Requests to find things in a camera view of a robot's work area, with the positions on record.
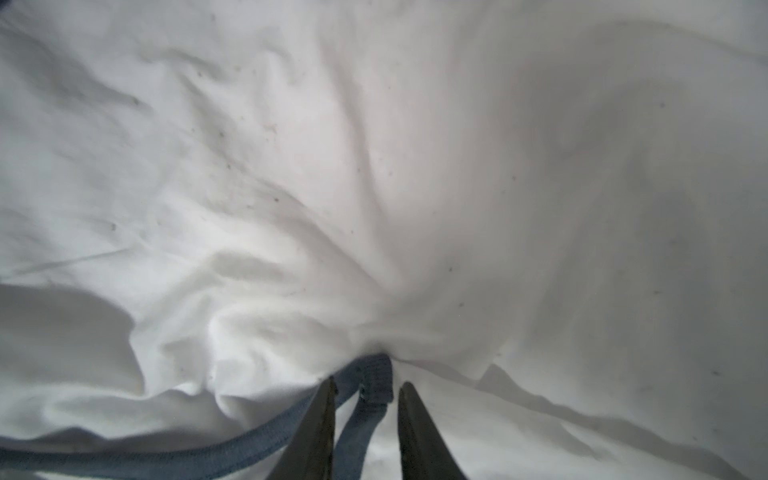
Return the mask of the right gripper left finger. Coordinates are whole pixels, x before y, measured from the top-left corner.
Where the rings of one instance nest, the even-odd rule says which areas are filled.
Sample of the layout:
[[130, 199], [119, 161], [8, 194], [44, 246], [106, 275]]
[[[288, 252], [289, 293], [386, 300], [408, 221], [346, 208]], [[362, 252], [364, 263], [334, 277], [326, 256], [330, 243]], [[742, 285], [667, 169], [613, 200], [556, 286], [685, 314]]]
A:
[[320, 384], [268, 480], [332, 478], [337, 393], [332, 377]]

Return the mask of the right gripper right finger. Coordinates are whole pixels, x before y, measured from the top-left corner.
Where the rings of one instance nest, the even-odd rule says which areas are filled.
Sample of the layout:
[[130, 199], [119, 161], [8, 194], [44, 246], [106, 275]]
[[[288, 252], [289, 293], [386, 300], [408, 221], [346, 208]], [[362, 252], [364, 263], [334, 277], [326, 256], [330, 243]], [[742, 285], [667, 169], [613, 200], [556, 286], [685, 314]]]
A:
[[397, 431], [403, 480], [466, 480], [415, 386], [399, 389]]

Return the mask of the white tank top navy trim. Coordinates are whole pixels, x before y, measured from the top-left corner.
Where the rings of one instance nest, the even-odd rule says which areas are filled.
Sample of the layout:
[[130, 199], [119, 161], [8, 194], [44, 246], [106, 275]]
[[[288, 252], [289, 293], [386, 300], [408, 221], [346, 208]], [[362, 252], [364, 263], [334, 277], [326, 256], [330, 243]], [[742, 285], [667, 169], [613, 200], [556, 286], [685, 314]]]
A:
[[379, 353], [472, 479], [765, 478], [766, 3], [2, 3], [3, 449]]

